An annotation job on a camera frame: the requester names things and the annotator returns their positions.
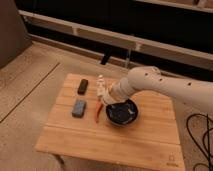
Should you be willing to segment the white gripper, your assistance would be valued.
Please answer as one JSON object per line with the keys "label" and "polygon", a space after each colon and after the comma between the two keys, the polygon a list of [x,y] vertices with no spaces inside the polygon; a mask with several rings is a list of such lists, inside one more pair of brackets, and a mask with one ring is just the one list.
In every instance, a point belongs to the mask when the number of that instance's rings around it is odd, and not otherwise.
{"label": "white gripper", "polygon": [[107,105],[111,105],[111,104],[116,104],[116,103],[121,103],[124,101],[124,99],[118,95],[114,89],[113,89],[113,85],[110,85],[104,95],[101,98],[102,103],[107,106]]}

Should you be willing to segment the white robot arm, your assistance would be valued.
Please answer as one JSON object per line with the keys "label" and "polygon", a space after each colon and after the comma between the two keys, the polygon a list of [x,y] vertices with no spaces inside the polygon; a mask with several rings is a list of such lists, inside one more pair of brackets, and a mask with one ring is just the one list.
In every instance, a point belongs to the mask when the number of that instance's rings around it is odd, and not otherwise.
{"label": "white robot arm", "polygon": [[213,82],[163,76],[157,67],[135,67],[105,91],[105,105],[124,102],[137,92],[151,90],[213,114]]}

